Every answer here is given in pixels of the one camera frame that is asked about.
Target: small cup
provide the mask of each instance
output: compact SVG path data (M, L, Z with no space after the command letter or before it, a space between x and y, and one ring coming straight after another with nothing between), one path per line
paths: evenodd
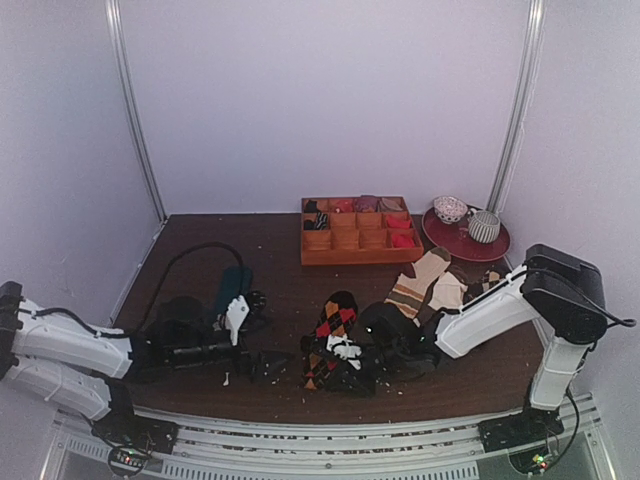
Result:
M500 235L500 219L488 210L470 209L469 236L478 243L495 242Z

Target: cable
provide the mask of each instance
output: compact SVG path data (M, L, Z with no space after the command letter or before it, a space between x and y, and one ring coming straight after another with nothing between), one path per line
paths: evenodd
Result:
M582 290L580 290L578 287L576 287L573 283L571 283L569 280L564 278L559 273L556 273L556 272L554 272L552 270L547 270L547 269L544 269L544 268L530 268L530 267L527 267L527 270L525 270L524 273L527 273L527 272L542 273L544 275L550 276L550 277L555 278L556 280L564 283L567 287L571 288L574 292L576 292L578 295L580 295L589 305L591 305L593 308L598 310L598 312L600 312L602 315L604 315L605 317L607 317L609 320L611 320L613 322L613 324L609 325L607 328L611 328L611 327L616 326L616 325L619 325L621 327L633 328L637 324L636 320L633 319L633 318L625 318L625 319L621 320L618 317L616 317L615 315L613 315L612 313L609 313L607 310L602 308L596 302L591 300L587 295L585 295Z
M612 324L609 324L607 326L607 328L615 327L615 326L618 326L618 325L621 326L621 327L627 327L627 328L633 328L633 327L636 326L637 321L635 319L633 319L633 318L620 319L620 318L616 317L615 315L613 315L612 313L608 312L607 310L602 308L600 305L595 303L593 300L591 300L582 290L580 290L578 287L576 287L569 280L564 278L559 273L554 272L553 270L547 270L546 268L527 267L526 270L522 270L521 272L518 272L515 275L513 275L509 279L509 281L513 282L517 278L520 278L523 275L527 275L528 273L531 273L531 272L533 272L533 273L541 273L543 275L547 275L548 277L552 277L552 278L558 280L559 282L562 282L564 285L569 287L575 293L580 295L580 297L582 299L584 299L584 301L586 301L589 305L591 305L593 308L595 308L601 315L604 315L605 317L607 317L609 320L611 320L613 322ZM472 300L472 302L474 302L474 301L478 300L479 298L483 297L483 295L481 295L480 297ZM459 311L458 310L451 310L451 313L457 314L457 313L459 313Z
M151 310L153 309L153 305L156 303L156 299L158 298L158 294L160 293L160 290L162 289L162 285L164 284L165 280L167 279L167 276L169 275L169 272L171 271L171 268L176 264L176 262L178 262L178 260L186 257L187 255L193 253L193 252L197 252L199 250L205 250L207 248L222 248L224 250L227 250L228 252L230 252L236 259L236 261L238 262L238 267L240 268L240 282L239 282L239 286L238 286L238 296L242 295L242 287L244 285L244 262L242 261L242 256L240 255L240 253L238 253L238 251L233 248L231 245L228 245L226 243L222 243L222 242L207 242L207 243L202 243L200 245L196 245L194 247L188 248L182 252L180 252L178 255L176 255L175 257L173 257L169 263L167 264L167 267L165 268L164 272L162 273L162 276L160 277L160 281L158 282L158 285L156 286L156 289L154 290L153 294L151 295L151 299L149 300L149 304L147 305L147 309L144 312L144 315L142 316L142 321L138 324L138 326L133 330L132 333L136 334L138 332L140 332L140 330L142 330L142 327L144 326L144 324L147 322L149 315L151 313Z
M169 261L169 263L167 264L167 267L165 268L164 272L162 273L162 276L160 277L160 281L158 282L155 290L153 291L153 294L151 295L151 300L149 300L149 304L147 305L147 309L146 309L146 311L145 311L145 313L144 313L144 315L142 317L142 321L130 332L109 333L109 332L102 332L100 330L96 330L91 325L87 324L84 320L82 320L78 315L73 313L71 310L63 308L63 307L45 308L43 310L38 310L38 311L35 311L35 312L31 312L29 310L25 310L25 309L21 308L18 311L21 312L21 313L26 313L26 314L29 314L29 315L33 315L35 317L46 317L47 315L53 315L53 314L59 313L59 314L66 315L67 317L71 318L78 325L80 325L84 330L86 330L91 335L94 335L96 337L104 337L104 338L111 338L111 339L130 338L130 337L140 333L140 330L142 330L142 327L147 322L147 320L149 318L149 314L151 313L151 310L153 309L153 306L156 303L156 299L158 298L158 294L160 293L160 290L162 289L162 285L164 284L165 280L167 279L167 276L169 275L169 272L171 271L171 268L178 262L178 260L181 260L182 258L186 257L187 255L189 255L189 254L191 254L193 252L197 252L199 250L205 250L207 248L221 248L223 250L227 250L228 252L231 252L231 254L234 256L234 258L238 262L238 267L240 268L240 285L238 287L238 296L242 295L242 287L243 287L243 284L244 284L244 262L242 261L242 256L231 245L227 245L226 243L222 243L222 242L207 242L207 243L203 243L203 244L196 245L194 247L188 248L188 249L180 252L178 255L176 255L175 257L173 257Z
M573 405L573 410L576 412L576 426L573 429L573 433L571 434L569 443L567 443L567 446L564 447L564 450L562 450L562 453L558 455L558 457L551 463L551 465L549 465L546 468L546 471L551 470L560 462L560 460L562 460L562 457L565 456L567 451L569 451L569 448L571 447L571 445L573 445L573 441L576 439L576 435L578 435L578 428L580 427L580 410L578 410L578 405L576 405L576 401L573 399L573 395L571 394L571 391L568 388L567 388L567 397L569 398L571 405Z

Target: wooden surface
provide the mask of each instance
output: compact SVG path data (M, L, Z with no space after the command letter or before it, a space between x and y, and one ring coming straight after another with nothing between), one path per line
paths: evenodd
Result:
M300 216L172 216L145 262L117 319L131 328L140 321L151 292L171 257L195 244L222 241L235 246L253 269L253 288L268 297L272 328L249 337L252 349L294 352L286 371L269 382L250 384L225 366L174 372L151 385L132 385L134 401L152 408L216 418L283 423L378 423L449 418L499 412L522 405L527 384L542 356L531 324L490 340L447 368L411 383L379 386L376 397L299 388L298 342L309 333L324 301L336 290L351 291L360 309L385 298L400 265L300 266ZM455 262L478 278L489 265ZM182 259L167 278L158 305L177 295L213 304L222 271L233 265L224 251L203 251Z

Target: striped sock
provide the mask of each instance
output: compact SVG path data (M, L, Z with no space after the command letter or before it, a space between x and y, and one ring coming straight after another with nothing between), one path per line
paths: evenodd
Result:
M413 320L418 315L429 285L442 275L451 263L451 255L442 248L429 250L413 264L416 278L400 274L385 303L392 303L404 316Z

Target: folded sock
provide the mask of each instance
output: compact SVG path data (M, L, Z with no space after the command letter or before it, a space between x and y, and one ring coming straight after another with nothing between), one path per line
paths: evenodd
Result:
M411 228L411 220L401 220L395 217L387 217L387 227L403 228L405 230Z
M392 233L391 245L393 245L393 248L413 248L416 246L416 242L413 241L413 238L411 238L411 235L404 235L402 233Z
M450 263L451 255L446 249L436 247L429 250L412 264L415 278L400 274L385 303L392 303L404 316L413 320L418 315L429 285L445 272Z
M304 206L304 213L316 213L319 212L318 202L315 200L309 200L307 204Z
M498 283L500 283L510 270L505 266L493 266L482 276L479 282L469 285L469 290L465 295L465 303L470 302L474 298L482 295L483 293L491 290Z
M327 215L326 213L318 213L316 215L316 221L313 224L313 229L314 230L326 230L327 227L329 226L329 215Z
M433 286L433 296L428 306L433 310L440 308L458 308L462 305L467 286L451 272L445 272Z

